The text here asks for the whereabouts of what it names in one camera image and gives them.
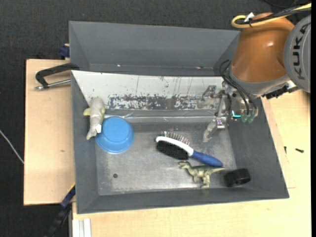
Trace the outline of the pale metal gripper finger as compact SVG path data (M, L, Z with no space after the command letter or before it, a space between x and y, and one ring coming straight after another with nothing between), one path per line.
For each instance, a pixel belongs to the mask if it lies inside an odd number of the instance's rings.
M217 131L225 130L226 123L221 118L213 119L203 133L202 141L208 142Z
M215 92L217 86L210 85L205 92L202 94L202 97L197 102L197 107L202 109L204 107L211 106L215 103L217 99L219 99L219 95Z

